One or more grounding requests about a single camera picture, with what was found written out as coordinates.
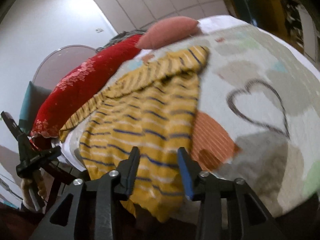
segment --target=rounded headboard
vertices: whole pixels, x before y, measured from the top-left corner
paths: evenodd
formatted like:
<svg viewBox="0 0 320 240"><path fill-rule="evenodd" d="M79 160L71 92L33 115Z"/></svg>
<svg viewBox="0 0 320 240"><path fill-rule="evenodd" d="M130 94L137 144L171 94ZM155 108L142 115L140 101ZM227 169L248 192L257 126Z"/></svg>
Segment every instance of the rounded headboard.
<svg viewBox="0 0 320 240"><path fill-rule="evenodd" d="M84 45L70 45L52 52L38 67L33 84L53 90L71 70L96 54L95 49Z"/></svg>

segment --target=screw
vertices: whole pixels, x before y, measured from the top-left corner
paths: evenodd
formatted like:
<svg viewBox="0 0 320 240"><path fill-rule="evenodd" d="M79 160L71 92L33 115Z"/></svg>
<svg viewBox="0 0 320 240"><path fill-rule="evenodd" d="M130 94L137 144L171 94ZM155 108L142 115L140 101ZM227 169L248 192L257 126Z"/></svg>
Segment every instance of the screw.
<svg viewBox="0 0 320 240"><path fill-rule="evenodd" d="M82 180L82 179L75 179L75 180L73 181L73 185L75 185L75 186L81 185L82 183L83 183L83 180Z"/></svg>
<svg viewBox="0 0 320 240"><path fill-rule="evenodd" d="M199 175L200 175L201 177L208 177L209 174L210 174L210 172L208 172L208 171L201 171L201 172L199 173Z"/></svg>
<svg viewBox="0 0 320 240"><path fill-rule="evenodd" d="M243 185L245 183L245 180L243 178L236 178L235 183L239 185Z"/></svg>
<svg viewBox="0 0 320 240"><path fill-rule="evenodd" d="M109 172L109 176L110 177L116 177L119 175L119 171L113 170Z"/></svg>

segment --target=heart drawing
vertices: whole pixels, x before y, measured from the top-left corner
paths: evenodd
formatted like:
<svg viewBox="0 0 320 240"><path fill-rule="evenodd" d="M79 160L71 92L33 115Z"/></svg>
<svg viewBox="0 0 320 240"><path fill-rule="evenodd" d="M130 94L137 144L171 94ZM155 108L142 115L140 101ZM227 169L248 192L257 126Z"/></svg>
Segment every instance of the heart drawing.
<svg viewBox="0 0 320 240"><path fill-rule="evenodd" d="M256 120L252 120L251 118L249 118L246 115L242 114L238 110L238 108L236 107L236 105L234 103L235 102L235 98L237 96L241 95L241 94L249 94L249 95L251 95L251 88L253 86L255 86L255 85L263 85L264 87L268 88L269 90L271 90L276 95L276 97L280 101L282 114L283 114L283 124L284 124L285 131L282 131L279 128L276 128L276 127L274 127L272 125L269 125L267 123L259 122L259 121L256 121ZM233 90L232 92L230 92L228 94L227 103L228 103L228 106L231 109L231 111L234 112L237 116L245 119L246 121L248 121L248 122L250 122L252 124L255 124L255 125L263 127L263 128L267 128L270 131L282 134L282 135L286 136L287 138L290 138L289 131L288 131L288 121L287 121L285 109L284 109L284 106L283 106L283 103L282 103L282 99L279 96L278 92L272 86L270 86L268 83L266 83L265 81L260 80L260 79L251 79L251 80L249 80L246 83L246 85L244 86L244 89L236 89L236 90Z"/></svg>

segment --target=teal pillow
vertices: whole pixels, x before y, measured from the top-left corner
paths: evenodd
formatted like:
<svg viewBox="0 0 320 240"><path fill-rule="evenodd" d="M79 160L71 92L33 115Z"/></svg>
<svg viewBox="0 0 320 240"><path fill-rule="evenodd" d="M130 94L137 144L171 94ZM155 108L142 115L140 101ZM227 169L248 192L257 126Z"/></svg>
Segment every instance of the teal pillow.
<svg viewBox="0 0 320 240"><path fill-rule="evenodd" d="M51 90L29 82L19 116L19 127L24 133L29 134L31 132L38 110L50 93Z"/></svg>

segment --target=bed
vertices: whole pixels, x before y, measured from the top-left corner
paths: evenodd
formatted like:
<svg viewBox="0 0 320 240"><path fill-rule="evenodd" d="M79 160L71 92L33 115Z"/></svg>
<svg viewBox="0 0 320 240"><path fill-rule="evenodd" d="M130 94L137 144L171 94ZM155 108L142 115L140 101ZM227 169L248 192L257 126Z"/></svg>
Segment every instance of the bed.
<svg viewBox="0 0 320 240"><path fill-rule="evenodd" d="M199 22L203 35L152 52L157 59L192 45L211 49L201 74L193 134L193 142L200 143L194 144L191 154L203 169L218 177L246 179L272 215L286 214L320 186L316 133L320 128L320 73L289 44L241 20L215 16ZM148 53L143 50L125 62L105 88L138 68ZM63 144L52 142L62 148L60 161L80 171L85 166L78 147L86 121ZM201 141L204 123L223 140ZM185 200L173 217L196 223L198 206Z"/></svg>

